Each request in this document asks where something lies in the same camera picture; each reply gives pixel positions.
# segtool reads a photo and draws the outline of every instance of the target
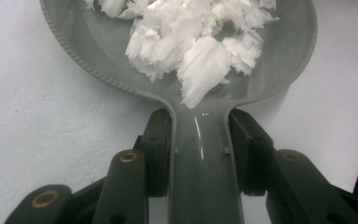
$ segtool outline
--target black object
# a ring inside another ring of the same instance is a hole
[[[238,109],[229,115],[229,128],[239,187],[251,196],[268,192],[272,224],[358,224],[358,198],[331,186],[306,156],[277,151],[260,125]],[[66,186],[38,189],[6,224],[148,223],[147,198],[167,193],[170,131],[168,112],[156,111],[134,149],[112,159],[106,178],[75,194]]]

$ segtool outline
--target white tablecloth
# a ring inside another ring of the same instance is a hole
[[[358,0],[314,0],[319,35],[304,73],[287,90],[242,106],[276,148],[306,154],[334,185],[358,174]],[[77,191],[105,176],[160,108],[79,68],[49,30],[38,1],[0,1],[0,223],[47,184]],[[244,199],[247,223],[268,223],[264,199]],[[166,201],[151,201],[164,223]]]

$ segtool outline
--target gray plastic scoop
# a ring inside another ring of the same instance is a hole
[[[315,46],[317,20],[311,0],[277,1],[280,18],[263,30],[261,57],[250,77],[229,74],[192,110],[181,105],[175,76],[151,83],[125,56],[132,21],[110,19],[83,0],[40,0],[63,49],[98,79],[162,103],[172,116],[170,223],[243,223],[227,116],[287,88],[303,71]]]

